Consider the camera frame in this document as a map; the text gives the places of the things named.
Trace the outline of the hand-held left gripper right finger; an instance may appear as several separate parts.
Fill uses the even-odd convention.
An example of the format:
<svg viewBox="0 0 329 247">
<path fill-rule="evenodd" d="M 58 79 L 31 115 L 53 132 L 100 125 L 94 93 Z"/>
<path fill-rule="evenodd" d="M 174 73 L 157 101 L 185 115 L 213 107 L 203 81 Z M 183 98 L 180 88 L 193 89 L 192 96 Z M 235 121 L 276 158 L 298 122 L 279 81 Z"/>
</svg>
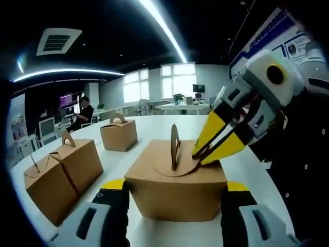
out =
<svg viewBox="0 0 329 247">
<path fill-rule="evenodd" d="M 265 204 L 258 204 L 241 183 L 228 182 L 221 201 L 223 246 L 300 246 L 286 225 Z"/>
</svg>

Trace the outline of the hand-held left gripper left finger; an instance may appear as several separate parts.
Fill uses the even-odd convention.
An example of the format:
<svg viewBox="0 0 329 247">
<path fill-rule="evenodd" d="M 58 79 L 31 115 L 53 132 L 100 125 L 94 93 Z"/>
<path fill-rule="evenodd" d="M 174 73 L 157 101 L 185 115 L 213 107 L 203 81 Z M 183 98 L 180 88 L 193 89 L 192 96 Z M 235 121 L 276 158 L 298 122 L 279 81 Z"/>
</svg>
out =
<svg viewBox="0 0 329 247">
<path fill-rule="evenodd" d="M 124 179 L 103 184 L 62 223 L 48 246 L 129 246 L 129 187 Z"/>
</svg>

